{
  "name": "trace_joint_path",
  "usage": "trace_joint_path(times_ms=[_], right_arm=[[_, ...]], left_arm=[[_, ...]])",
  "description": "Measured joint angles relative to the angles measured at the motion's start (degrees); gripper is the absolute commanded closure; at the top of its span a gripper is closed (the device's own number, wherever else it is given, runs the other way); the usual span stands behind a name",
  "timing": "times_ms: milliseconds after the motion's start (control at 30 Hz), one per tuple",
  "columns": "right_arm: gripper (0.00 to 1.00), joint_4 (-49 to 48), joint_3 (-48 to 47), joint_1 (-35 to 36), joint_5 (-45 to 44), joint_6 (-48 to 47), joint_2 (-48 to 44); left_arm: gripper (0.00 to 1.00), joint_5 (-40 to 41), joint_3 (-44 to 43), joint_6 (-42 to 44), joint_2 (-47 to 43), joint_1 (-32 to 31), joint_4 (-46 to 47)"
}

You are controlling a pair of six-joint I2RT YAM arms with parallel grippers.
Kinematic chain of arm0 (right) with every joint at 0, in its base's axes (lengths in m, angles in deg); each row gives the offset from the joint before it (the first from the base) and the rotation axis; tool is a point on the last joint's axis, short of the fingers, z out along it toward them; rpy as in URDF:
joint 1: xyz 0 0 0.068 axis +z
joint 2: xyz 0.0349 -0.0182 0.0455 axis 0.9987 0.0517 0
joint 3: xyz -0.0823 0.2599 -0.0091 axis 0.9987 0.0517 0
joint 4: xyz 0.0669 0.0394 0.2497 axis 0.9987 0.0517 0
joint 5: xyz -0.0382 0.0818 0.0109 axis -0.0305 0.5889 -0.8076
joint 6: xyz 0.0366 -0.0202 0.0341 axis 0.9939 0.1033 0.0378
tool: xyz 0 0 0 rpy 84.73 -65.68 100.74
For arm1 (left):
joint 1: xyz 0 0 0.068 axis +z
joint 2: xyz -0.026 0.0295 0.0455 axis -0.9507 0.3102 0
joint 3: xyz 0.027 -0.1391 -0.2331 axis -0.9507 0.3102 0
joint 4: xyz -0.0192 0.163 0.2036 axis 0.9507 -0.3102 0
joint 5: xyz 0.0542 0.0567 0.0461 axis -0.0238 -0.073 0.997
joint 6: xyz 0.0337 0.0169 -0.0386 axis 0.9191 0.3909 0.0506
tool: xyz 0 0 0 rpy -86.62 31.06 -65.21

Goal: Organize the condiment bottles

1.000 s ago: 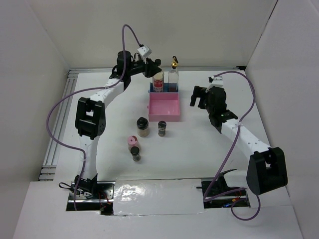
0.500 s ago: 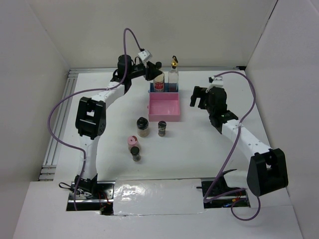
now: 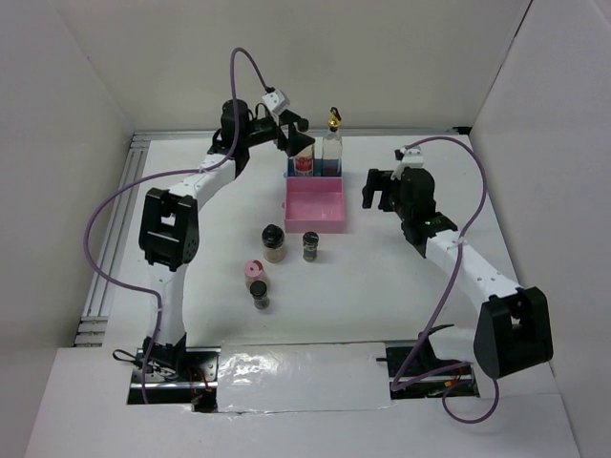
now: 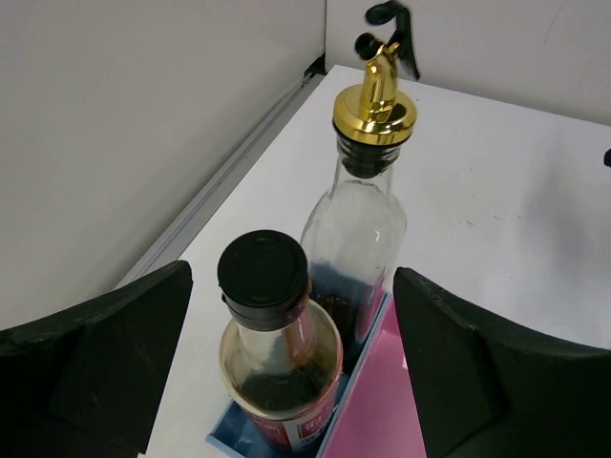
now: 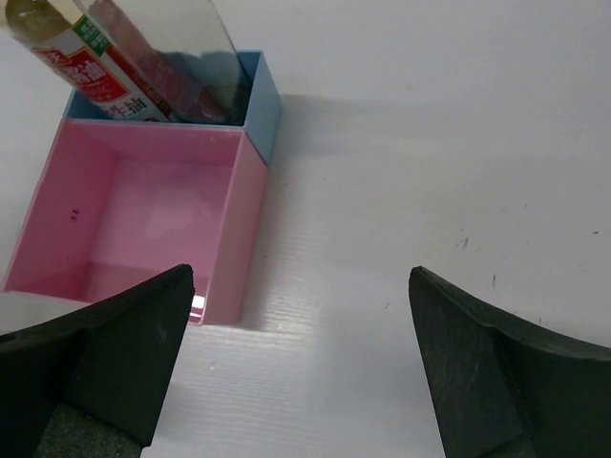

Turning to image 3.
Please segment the black cap sauce bottle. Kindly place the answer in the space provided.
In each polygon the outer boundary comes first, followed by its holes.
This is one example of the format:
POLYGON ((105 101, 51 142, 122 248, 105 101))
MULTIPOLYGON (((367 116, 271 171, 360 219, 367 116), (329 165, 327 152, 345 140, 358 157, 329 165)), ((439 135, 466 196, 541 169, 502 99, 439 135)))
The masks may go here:
POLYGON ((299 153, 292 158, 295 177, 312 177, 315 162, 315 138, 309 134, 309 122, 302 119, 297 123, 297 145, 299 153))

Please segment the gold spout glass bottle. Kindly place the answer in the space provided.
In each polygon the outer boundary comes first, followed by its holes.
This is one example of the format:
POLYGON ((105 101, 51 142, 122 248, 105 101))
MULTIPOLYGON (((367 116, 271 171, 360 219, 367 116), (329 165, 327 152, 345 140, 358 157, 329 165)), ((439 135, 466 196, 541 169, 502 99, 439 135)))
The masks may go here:
POLYGON ((324 177, 339 177, 341 175, 343 153, 343 141, 340 132, 342 118, 336 107, 331 107, 329 111, 327 133, 322 141, 322 175, 324 177))

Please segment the large black lid spice jar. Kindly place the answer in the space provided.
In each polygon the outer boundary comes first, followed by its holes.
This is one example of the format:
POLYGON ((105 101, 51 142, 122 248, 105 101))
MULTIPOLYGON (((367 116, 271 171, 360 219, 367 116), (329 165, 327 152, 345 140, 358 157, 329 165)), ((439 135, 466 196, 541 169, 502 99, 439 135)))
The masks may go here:
POLYGON ((268 224, 262 231, 263 256, 271 263, 284 260, 286 247, 284 245, 284 230, 275 224, 268 224))

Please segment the pink lid spice jar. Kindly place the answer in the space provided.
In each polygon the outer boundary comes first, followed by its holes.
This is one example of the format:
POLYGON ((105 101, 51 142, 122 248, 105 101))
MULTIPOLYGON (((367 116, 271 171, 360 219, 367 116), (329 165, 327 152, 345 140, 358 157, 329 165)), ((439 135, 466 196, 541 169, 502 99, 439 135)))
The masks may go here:
POLYGON ((247 288, 254 281, 267 282, 263 264, 259 260, 249 260, 243 266, 244 282, 247 288))

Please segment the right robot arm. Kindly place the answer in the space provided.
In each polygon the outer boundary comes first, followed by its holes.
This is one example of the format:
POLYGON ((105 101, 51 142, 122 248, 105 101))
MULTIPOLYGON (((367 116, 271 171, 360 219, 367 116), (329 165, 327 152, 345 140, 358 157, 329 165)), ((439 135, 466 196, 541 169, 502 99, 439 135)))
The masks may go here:
POLYGON ((544 293, 501 274, 437 211, 428 171, 406 167, 382 178, 379 209, 399 217, 406 241, 453 280, 477 313, 473 329, 433 328, 416 352, 420 369, 436 374, 449 361, 465 362, 497 380, 549 362, 554 347, 544 293))

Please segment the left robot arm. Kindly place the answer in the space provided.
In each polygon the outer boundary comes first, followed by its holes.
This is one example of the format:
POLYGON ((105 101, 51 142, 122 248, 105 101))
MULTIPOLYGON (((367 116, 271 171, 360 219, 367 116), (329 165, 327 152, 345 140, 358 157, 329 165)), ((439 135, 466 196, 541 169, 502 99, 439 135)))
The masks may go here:
POLYGON ((151 325, 143 341, 148 362, 168 381, 187 372, 183 291, 186 270, 200 247, 199 212, 245 169, 249 149, 272 142, 289 157, 314 143, 308 121, 289 110, 279 90, 263 96, 264 117, 253 118, 242 100, 225 102, 221 127, 195 173, 168 189, 152 188, 144 199, 138 245, 148 264, 154 291, 151 325))

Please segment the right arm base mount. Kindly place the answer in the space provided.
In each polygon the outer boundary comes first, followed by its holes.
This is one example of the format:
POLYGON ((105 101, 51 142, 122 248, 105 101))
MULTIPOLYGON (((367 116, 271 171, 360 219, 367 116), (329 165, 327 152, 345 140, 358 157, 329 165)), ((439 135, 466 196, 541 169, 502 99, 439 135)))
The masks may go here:
MULTIPOLYGON (((401 364, 409 356, 412 348, 413 343, 387 344, 382 355, 375 358, 375 361, 388 371, 390 382, 399 371, 401 364)), ((404 372, 400 383, 408 382, 416 376, 449 364, 455 364, 455 361, 439 360, 434 356, 431 346, 425 343, 404 372)), ((479 396, 474 371, 470 367, 461 367, 438 373, 405 389, 391 391, 390 398, 392 400, 440 399, 450 386, 453 387, 450 397, 479 396)))

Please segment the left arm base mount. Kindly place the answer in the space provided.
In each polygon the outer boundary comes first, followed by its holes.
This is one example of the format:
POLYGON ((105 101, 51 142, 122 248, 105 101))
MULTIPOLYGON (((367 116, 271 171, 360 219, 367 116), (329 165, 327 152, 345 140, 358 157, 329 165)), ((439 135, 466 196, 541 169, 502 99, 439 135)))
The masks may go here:
POLYGON ((189 405, 198 413, 218 411, 219 348, 188 348, 184 365, 170 368, 153 359, 143 368, 143 350, 135 354, 115 349, 115 361, 128 364, 132 375, 128 390, 128 405, 189 405))

